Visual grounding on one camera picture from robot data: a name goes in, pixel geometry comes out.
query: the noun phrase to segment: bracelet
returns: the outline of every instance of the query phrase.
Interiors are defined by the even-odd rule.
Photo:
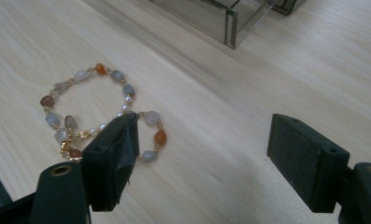
[[[71,115],[67,115],[64,118],[64,127],[61,127],[58,114],[52,112],[53,106],[57,101],[58,96],[68,90],[69,87],[87,79],[94,74],[99,76],[110,74],[114,82],[121,84],[125,97],[124,104],[121,107],[121,112],[117,114],[117,117],[130,112],[131,105],[133,104],[133,100],[136,95],[135,89],[126,82],[122,72],[119,70],[111,71],[110,68],[105,67],[101,63],[98,63],[95,67],[78,71],[74,77],[69,78],[64,82],[54,84],[53,89],[49,92],[49,94],[40,100],[40,104],[43,106],[43,110],[46,114],[46,122],[50,127],[56,130],[54,137],[61,146],[60,153],[64,158],[67,158],[70,161],[82,160],[82,152],[79,149],[74,148],[74,145],[77,143],[77,141],[82,141],[90,137],[97,136],[107,125],[102,123],[97,128],[91,128],[89,131],[81,130],[76,133],[78,125],[75,118]],[[162,146],[164,146],[167,140],[164,125],[160,120],[159,114],[155,111],[140,112],[138,113],[138,117],[143,119],[148,126],[156,126],[158,131],[153,137],[154,149],[144,151],[142,156],[138,156],[137,159],[139,161],[154,161],[157,157],[158,151],[162,148]]]

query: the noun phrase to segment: light wood surface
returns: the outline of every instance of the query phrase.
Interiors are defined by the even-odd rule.
[[[236,50],[149,1],[116,2],[113,14],[80,0],[0,0],[0,178],[12,199],[64,161],[39,100],[101,62],[136,88],[134,111],[161,114],[168,142],[93,223],[337,223],[339,206],[308,210],[266,157],[267,140],[281,113],[345,148],[350,167],[371,162],[371,1],[271,12]],[[122,103],[121,88],[96,77],[61,96],[56,111],[88,129]],[[139,127],[148,150],[152,130]]]

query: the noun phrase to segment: orange bead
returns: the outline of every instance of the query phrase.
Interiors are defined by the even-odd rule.
[[[95,65],[95,71],[98,73],[98,75],[105,75],[107,73],[106,68],[101,63]]]
[[[165,144],[165,141],[167,141],[167,135],[165,134],[165,131],[159,130],[153,137],[153,140],[155,140],[155,143],[163,146]]]

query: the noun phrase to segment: wooden table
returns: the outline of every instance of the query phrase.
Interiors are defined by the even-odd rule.
[[[371,1],[271,12],[236,50],[149,1],[118,2],[112,14],[80,0],[0,0],[0,178],[12,199],[64,161],[40,99],[104,63],[135,87],[134,111],[161,114],[168,142],[93,223],[337,223],[339,206],[308,210],[266,157],[267,141],[272,114],[285,114],[345,148],[350,167],[371,162]],[[122,103],[121,87],[95,77],[55,110],[89,129]],[[139,128],[140,150],[153,148],[153,130]]]

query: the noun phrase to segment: agate bead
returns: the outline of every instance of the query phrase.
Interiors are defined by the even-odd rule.
[[[59,83],[54,84],[54,88],[57,90],[59,94],[66,91],[68,87],[69,87],[69,84],[66,82],[59,82]]]
[[[65,116],[64,125],[65,125],[65,128],[68,128],[68,129],[69,128],[75,129],[78,127],[77,121],[74,119],[74,117],[70,115]]]
[[[156,125],[159,122],[160,116],[155,111],[148,111],[144,115],[144,120],[148,126],[152,126],[152,125]]]
[[[66,141],[69,139],[69,131],[66,128],[61,128],[57,133],[54,135],[57,142],[61,144],[63,141]]]
[[[78,149],[72,149],[69,151],[69,157],[70,158],[81,158],[82,152]]]
[[[155,136],[153,136],[153,140],[155,143],[159,144],[160,146],[164,146],[165,142],[167,141],[167,135],[165,134],[164,130],[159,130]]]
[[[111,73],[111,78],[114,81],[121,82],[121,81],[124,80],[124,75],[123,75],[122,72],[120,72],[118,70],[113,70],[112,73]]]
[[[144,153],[142,153],[142,161],[154,161],[156,157],[157,154],[154,151],[145,151]]]
[[[97,72],[98,75],[105,75],[107,73],[106,68],[101,63],[98,63],[95,66],[95,71]]]
[[[122,90],[126,95],[134,95],[136,93],[135,89],[130,84],[124,85]]]
[[[80,70],[74,75],[74,81],[79,82],[89,77],[89,73],[86,70]]]
[[[53,106],[53,105],[54,105],[53,97],[50,96],[50,95],[44,96],[44,97],[40,100],[40,104],[41,104],[42,106]]]
[[[45,120],[46,120],[46,122],[49,124],[49,126],[60,125],[60,120],[59,120],[59,118],[57,117],[57,115],[54,114],[54,113],[49,113],[49,114],[45,117]]]

